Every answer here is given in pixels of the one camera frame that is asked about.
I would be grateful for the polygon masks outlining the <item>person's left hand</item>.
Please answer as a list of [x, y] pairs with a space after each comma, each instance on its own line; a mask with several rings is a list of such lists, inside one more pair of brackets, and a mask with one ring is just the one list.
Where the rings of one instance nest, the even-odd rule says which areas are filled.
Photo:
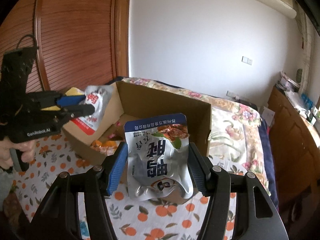
[[5, 170], [13, 167], [14, 160], [29, 163], [35, 158], [36, 141], [31, 140], [21, 143], [13, 143], [8, 137], [1, 140], [1, 168]]

